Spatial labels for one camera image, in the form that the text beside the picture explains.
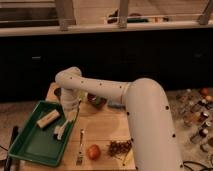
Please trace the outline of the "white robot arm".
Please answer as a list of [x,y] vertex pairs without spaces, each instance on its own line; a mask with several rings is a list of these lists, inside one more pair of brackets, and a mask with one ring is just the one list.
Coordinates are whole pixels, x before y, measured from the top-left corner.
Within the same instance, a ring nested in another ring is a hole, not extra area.
[[137,171],[184,171],[167,96],[158,82],[149,78],[133,82],[85,78],[77,67],[57,73],[55,81],[62,89],[63,107],[74,97],[72,90],[125,105]]

